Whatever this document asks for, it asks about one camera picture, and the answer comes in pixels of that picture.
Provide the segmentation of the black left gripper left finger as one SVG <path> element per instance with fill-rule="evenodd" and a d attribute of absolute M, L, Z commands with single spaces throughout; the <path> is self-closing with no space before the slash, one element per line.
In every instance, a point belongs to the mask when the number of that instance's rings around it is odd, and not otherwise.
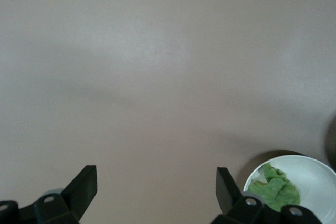
<path fill-rule="evenodd" d="M 97 168 L 87 165 L 61 193 L 44 195 L 34 203 L 36 222 L 79 223 L 97 190 Z"/>

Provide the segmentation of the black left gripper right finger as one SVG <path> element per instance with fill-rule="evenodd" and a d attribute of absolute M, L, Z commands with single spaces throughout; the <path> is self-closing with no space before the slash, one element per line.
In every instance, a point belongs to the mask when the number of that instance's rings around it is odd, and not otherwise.
<path fill-rule="evenodd" d="M 256 197 L 243 195 L 225 167 L 216 171 L 216 197 L 222 213 L 212 224 L 261 223 L 264 204 Z"/>

